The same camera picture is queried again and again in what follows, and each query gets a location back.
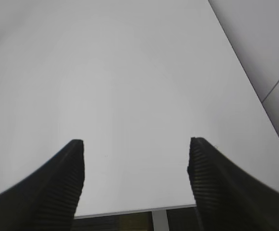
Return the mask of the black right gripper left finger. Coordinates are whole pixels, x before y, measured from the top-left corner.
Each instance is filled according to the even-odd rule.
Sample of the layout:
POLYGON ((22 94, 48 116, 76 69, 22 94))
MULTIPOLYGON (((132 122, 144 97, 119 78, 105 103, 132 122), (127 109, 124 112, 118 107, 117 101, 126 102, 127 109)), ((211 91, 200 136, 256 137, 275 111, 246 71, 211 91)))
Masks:
POLYGON ((0 193, 0 231, 69 231, 85 180, 84 142, 71 140, 0 193))

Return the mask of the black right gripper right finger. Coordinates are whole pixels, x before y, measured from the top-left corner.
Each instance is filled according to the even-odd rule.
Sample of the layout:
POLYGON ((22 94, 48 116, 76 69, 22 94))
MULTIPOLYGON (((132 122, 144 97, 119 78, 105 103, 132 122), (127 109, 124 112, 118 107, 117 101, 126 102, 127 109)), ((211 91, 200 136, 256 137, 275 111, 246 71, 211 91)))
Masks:
POLYGON ((206 139, 191 138, 187 173, 205 231, 279 231, 279 192, 206 139))

